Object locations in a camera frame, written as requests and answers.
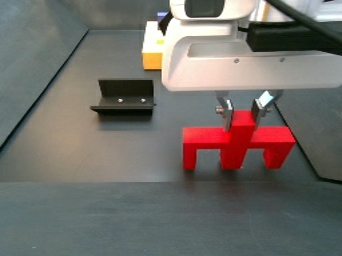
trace gray wall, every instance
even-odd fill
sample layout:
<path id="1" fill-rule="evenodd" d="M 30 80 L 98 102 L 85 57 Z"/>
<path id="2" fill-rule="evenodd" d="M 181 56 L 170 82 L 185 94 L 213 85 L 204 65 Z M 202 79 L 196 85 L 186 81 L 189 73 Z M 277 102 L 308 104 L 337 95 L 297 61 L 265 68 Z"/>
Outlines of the gray wall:
<path id="1" fill-rule="evenodd" d="M 144 30 L 169 0 L 59 0 L 90 29 Z"/>
<path id="2" fill-rule="evenodd" d="M 342 87 L 289 90 L 277 105 L 319 175 L 342 181 Z"/>
<path id="3" fill-rule="evenodd" d="M 0 146 L 87 27 L 55 0 L 0 0 Z"/>

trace cable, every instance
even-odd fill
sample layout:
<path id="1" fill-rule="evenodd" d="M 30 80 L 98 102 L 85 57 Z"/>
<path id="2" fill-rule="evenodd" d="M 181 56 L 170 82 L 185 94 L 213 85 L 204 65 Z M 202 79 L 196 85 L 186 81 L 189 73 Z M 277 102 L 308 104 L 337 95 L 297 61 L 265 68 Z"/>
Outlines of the cable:
<path id="1" fill-rule="evenodd" d="M 315 19 L 312 19 L 309 16 L 299 12 L 293 7 L 290 7 L 288 4 L 285 4 L 280 0 L 266 0 L 270 5 L 276 9 L 278 9 L 284 14 L 286 14 L 293 20 L 296 20 L 299 23 L 301 23 L 304 26 L 307 26 L 309 29 L 324 35 L 327 38 L 329 38 L 333 42 L 336 42 L 342 47 L 342 36 L 333 31 L 332 29 L 328 29 L 323 23 L 317 22 Z"/>

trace red object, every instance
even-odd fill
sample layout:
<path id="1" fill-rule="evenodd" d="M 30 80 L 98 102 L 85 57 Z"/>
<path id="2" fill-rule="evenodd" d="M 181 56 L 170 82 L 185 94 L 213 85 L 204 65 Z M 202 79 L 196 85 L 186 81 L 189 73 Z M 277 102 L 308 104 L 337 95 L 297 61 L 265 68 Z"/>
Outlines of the red object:
<path id="1" fill-rule="evenodd" d="M 197 167 L 197 151 L 220 149 L 222 169 L 241 169 L 249 149 L 265 149 L 264 159 L 269 169 L 278 169 L 296 144 L 289 127 L 260 127 L 250 111 L 236 111 L 229 132 L 222 127 L 184 129 L 184 167 Z"/>

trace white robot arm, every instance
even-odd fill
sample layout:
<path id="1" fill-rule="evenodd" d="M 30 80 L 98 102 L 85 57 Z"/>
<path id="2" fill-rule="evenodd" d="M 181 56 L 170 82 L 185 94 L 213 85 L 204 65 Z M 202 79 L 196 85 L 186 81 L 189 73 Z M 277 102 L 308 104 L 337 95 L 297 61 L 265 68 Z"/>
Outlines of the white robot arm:
<path id="1" fill-rule="evenodd" d="M 315 18 L 325 5 L 323 0 L 288 0 L 288 3 Z M 309 50 L 252 49 L 253 21 L 292 20 L 265 1 L 172 0 L 170 6 L 176 18 L 168 28 L 162 68 L 169 90 L 284 90 L 342 85 L 340 55 L 311 47 Z M 282 35 L 276 34 L 274 38 L 282 40 Z"/>

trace black bracket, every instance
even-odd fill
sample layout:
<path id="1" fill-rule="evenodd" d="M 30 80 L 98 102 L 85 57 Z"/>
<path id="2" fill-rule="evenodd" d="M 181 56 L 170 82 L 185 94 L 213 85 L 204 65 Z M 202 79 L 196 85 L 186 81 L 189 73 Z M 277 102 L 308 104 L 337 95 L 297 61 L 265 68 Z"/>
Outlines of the black bracket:
<path id="1" fill-rule="evenodd" d="M 101 79 L 102 100 L 91 110 L 102 115 L 152 116 L 154 112 L 154 80 Z"/>

